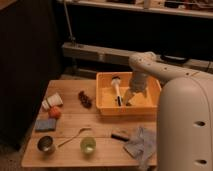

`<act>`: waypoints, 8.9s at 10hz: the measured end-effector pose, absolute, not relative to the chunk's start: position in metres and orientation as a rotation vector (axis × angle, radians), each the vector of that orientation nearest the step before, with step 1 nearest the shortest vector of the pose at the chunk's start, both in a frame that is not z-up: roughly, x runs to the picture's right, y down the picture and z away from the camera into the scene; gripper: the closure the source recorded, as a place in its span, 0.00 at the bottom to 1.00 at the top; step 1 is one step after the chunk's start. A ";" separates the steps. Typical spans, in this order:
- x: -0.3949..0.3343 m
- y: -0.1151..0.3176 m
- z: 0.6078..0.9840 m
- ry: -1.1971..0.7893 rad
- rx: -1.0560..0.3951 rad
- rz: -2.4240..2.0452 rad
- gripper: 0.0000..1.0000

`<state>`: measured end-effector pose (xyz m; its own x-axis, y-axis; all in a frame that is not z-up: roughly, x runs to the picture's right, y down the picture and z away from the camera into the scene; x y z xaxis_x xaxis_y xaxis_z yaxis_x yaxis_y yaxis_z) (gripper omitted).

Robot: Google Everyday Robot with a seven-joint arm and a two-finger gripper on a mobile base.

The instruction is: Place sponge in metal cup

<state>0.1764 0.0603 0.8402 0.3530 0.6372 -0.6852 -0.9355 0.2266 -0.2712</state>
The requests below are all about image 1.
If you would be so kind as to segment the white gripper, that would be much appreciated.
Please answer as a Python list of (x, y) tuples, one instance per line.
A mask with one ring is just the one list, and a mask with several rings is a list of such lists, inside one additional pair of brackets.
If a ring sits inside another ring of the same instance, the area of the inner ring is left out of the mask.
[(135, 93), (142, 93), (144, 98), (147, 98), (147, 79), (148, 75), (142, 72), (133, 71), (129, 82), (129, 89), (124, 94), (123, 104), (126, 105), (134, 96)]

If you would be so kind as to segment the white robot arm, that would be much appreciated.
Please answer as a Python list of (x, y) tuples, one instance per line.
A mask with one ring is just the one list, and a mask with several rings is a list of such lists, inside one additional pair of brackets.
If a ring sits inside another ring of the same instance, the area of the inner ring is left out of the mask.
[(159, 63), (153, 52), (129, 57), (133, 73), (124, 96), (164, 83), (157, 105), (157, 171), (213, 171), (213, 74)]

